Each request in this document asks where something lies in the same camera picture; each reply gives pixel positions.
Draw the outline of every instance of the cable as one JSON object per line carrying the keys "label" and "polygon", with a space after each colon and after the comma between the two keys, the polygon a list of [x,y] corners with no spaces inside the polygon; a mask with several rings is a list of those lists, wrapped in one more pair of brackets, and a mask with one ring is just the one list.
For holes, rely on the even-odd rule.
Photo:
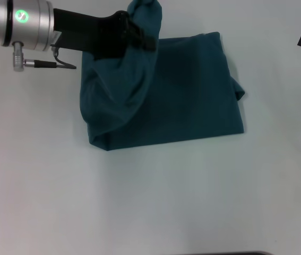
{"label": "cable", "polygon": [[65,63],[61,60],[58,59],[58,55],[59,55],[59,48],[57,47],[52,47],[52,51],[54,54],[54,58],[55,60],[62,65],[57,65],[58,68],[64,68],[64,69],[77,69],[77,67],[75,65],[69,64],[69,63]]}

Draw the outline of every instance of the teal fabric bag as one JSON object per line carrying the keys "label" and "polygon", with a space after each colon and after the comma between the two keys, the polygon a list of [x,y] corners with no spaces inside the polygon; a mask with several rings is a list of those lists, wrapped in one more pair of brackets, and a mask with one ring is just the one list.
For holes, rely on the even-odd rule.
{"label": "teal fabric bag", "polygon": [[[128,12],[158,40],[157,0],[133,1]],[[217,32],[162,39],[157,52],[128,48],[122,59],[94,61],[83,53],[80,106],[89,142],[104,150],[244,132]]]}

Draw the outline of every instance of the white backdrop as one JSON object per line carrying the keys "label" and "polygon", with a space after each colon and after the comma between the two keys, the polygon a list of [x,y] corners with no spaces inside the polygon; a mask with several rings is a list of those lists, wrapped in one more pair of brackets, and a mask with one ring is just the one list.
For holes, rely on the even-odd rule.
{"label": "white backdrop", "polygon": [[[94,16],[128,5],[52,2]],[[161,4],[161,38],[222,34],[246,133],[101,151],[79,110],[81,68],[14,73],[0,47],[0,255],[301,254],[301,1]],[[81,66],[79,52],[61,57]]]}

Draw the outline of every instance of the teal cloth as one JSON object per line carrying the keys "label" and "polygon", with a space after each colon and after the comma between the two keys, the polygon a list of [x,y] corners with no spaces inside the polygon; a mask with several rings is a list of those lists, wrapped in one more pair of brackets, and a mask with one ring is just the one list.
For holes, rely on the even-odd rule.
{"label": "teal cloth", "polygon": [[[128,12],[158,40],[157,0],[133,1]],[[83,53],[80,106],[89,142],[104,150],[244,132],[217,32],[158,40],[157,52],[128,48],[122,59]]]}

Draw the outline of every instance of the green led light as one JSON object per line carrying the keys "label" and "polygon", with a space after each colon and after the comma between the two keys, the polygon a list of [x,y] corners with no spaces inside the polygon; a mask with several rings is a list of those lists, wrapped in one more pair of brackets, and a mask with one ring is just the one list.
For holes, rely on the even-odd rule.
{"label": "green led light", "polygon": [[29,20],[29,15],[24,10],[16,11],[15,17],[16,17],[16,20],[18,20],[18,22],[21,22],[21,23],[27,23],[27,21]]}

